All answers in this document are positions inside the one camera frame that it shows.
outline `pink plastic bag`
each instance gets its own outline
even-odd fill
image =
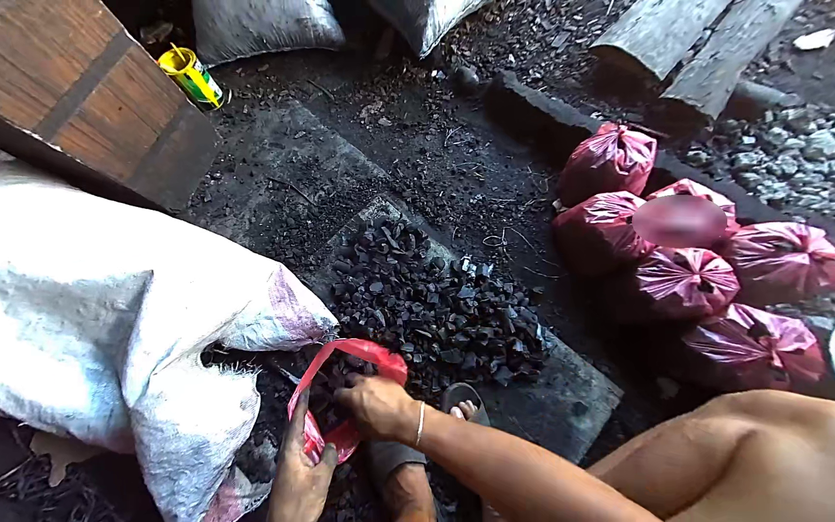
[[[703,186],[701,183],[696,183],[690,179],[679,179],[679,181],[668,185],[667,187],[656,190],[653,194],[647,196],[647,201],[655,200],[656,198],[664,198],[665,196],[688,195],[704,198],[705,200],[717,205],[726,214],[726,232],[727,235],[733,234],[739,229],[739,224],[736,222],[736,204],[729,200],[720,192],[711,190]]]
[[[724,258],[743,287],[738,300],[792,303],[835,290],[835,246],[827,232],[800,223],[758,223],[726,242]]]
[[[311,362],[311,366],[305,371],[299,385],[295,388],[292,398],[288,401],[288,420],[291,421],[292,413],[295,411],[295,404],[299,395],[305,388],[311,385],[317,371],[321,369],[324,361],[334,352],[341,350],[366,362],[376,365],[378,375],[390,379],[401,386],[408,379],[408,367],[402,356],[391,353],[387,348],[377,345],[372,341],[363,339],[340,339],[331,341],[321,348],[321,351]],[[359,431],[356,429],[353,419],[347,419],[337,426],[330,433],[321,436],[321,429],[317,425],[315,416],[308,411],[304,418],[304,452],[315,464],[321,461],[321,454],[324,452],[324,445],[333,442],[337,447],[339,462],[344,462],[353,455],[356,446],[361,440]]]
[[[731,304],[682,337],[700,354],[693,376],[725,391],[779,390],[817,383],[826,372],[818,340],[797,319]]]
[[[636,267],[628,292],[613,297],[629,323],[701,319],[726,308],[739,291],[723,257],[702,248],[663,248]]]
[[[604,124],[575,148],[560,174],[562,204],[575,206],[602,192],[640,195],[656,160],[656,140],[626,125]]]
[[[643,203],[626,191],[598,194],[557,216],[553,232],[569,270],[599,276],[648,254],[655,245],[630,224]]]

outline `ground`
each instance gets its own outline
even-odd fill
[[[632,2],[496,1],[461,22],[423,61],[397,36],[388,56],[376,58],[388,26],[364,6],[337,4],[342,23],[357,19],[348,31],[351,48],[245,58],[213,69],[215,79],[233,91],[225,108],[209,114],[222,146],[179,217],[304,274],[328,260],[323,245],[344,223],[374,196],[388,193],[427,220],[452,251],[491,260],[497,270],[528,287],[545,287],[541,321],[624,392],[581,464],[595,462],[635,434],[711,397],[709,391],[673,388],[660,380],[662,374],[648,371],[646,355],[639,353],[643,337],[597,314],[594,288],[565,273],[550,239],[550,203],[561,165],[550,162],[535,144],[493,125],[481,100],[458,95],[450,77],[462,65],[473,68],[482,82],[499,70],[515,70],[529,86],[583,113],[655,127],[649,92],[613,81],[587,53],[587,45]],[[835,43],[810,54],[790,50],[796,36],[835,27],[834,13],[835,3],[806,2],[747,76],[835,107]],[[179,29],[188,43],[189,29]],[[280,119],[302,111],[311,120],[298,129]],[[293,140],[325,150],[327,141],[340,152],[348,142],[364,157],[337,162],[332,156],[276,155],[279,163],[261,161],[273,149],[268,140],[284,124],[276,142]],[[261,136],[270,137],[264,141]],[[684,152],[693,137],[675,136],[663,145]],[[226,269],[226,260],[222,264]],[[291,387],[271,369],[262,370],[261,383],[263,394],[288,399]],[[273,422],[262,437],[277,443],[284,408],[266,408],[261,415]],[[131,464],[124,460],[123,469],[112,469],[109,476],[130,479],[136,471]],[[362,475],[358,470],[351,465],[341,473],[352,480]],[[95,476],[106,473],[103,469]],[[122,505],[144,500],[117,492],[112,499]],[[342,520],[346,513],[337,507],[332,513]]]

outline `yellow tin can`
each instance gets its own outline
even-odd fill
[[[191,49],[174,45],[159,57],[157,64],[193,101],[206,108],[221,107],[224,93]]]

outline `silver bracelet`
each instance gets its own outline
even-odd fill
[[[415,447],[420,444],[420,436],[424,434],[424,407],[427,406],[427,403],[423,400],[420,401],[420,421],[417,423],[417,440],[415,441]]]

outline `man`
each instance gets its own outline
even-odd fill
[[[643,433],[587,472],[516,436],[413,400],[379,377],[354,378],[338,400],[363,433],[425,453],[507,520],[835,522],[835,402],[777,391],[713,399]],[[336,451],[302,455],[299,407],[270,502],[272,522],[317,520]],[[472,414],[474,408],[466,409]],[[436,519],[421,466],[383,488],[395,520]]]

